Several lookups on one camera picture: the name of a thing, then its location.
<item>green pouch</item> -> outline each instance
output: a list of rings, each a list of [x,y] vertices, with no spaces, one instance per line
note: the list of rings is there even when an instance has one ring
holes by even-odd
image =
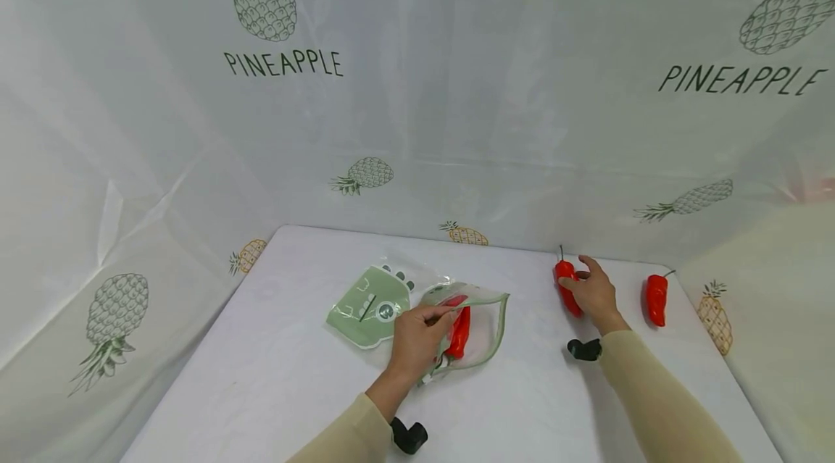
[[[449,282],[396,250],[386,251],[352,283],[325,321],[361,349],[374,349],[394,336],[394,320],[411,309],[410,300],[439,283]]]

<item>plastic bag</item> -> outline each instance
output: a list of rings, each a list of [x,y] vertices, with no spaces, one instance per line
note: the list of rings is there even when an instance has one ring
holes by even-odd
[[[451,283],[426,264],[394,250],[357,278],[326,322],[361,349],[374,349],[394,336],[394,320],[429,288]]]
[[[493,358],[504,338],[504,316],[510,294],[490,291],[471,283],[440,283],[420,300],[427,305],[454,305],[460,309],[456,326],[441,342],[438,364],[423,377],[428,383],[452,370],[471,369]],[[461,344],[460,320],[468,313],[468,334]]]

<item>hand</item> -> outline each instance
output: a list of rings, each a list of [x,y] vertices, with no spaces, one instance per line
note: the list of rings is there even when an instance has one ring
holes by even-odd
[[[389,365],[366,391],[386,422],[391,423],[403,399],[433,365],[441,340],[455,322],[453,309],[422,305],[394,321]]]
[[[416,384],[435,363],[441,340],[455,322],[452,309],[422,305],[398,316],[386,370]]]
[[[577,271],[579,280],[560,278],[558,283],[573,293],[577,305],[591,317],[601,336],[616,330],[630,329],[618,311],[615,286],[609,281],[603,267],[591,256],[580,255],[579,261],[588,266],[589,270]]]

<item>left hand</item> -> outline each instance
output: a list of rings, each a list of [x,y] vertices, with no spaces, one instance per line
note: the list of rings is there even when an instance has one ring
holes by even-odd
[[[394,321],[394,345],[386,371],[414,385],[435,363],[441,340],[452,329],[454,308],[421,305]]]

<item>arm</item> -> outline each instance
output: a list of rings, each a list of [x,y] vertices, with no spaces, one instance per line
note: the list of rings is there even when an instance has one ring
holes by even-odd
[[[389,367],[368,390],[287,463],[383,463],[397,409],[433,363],[455,313],[418,307],[394,322]]]
[[[597,261],[581,256],[588,272],[560,278],[603,337],[600,365],[626,409],[648,463],[742,459],[707,410],[660,364],[617,310],[615,287]]]

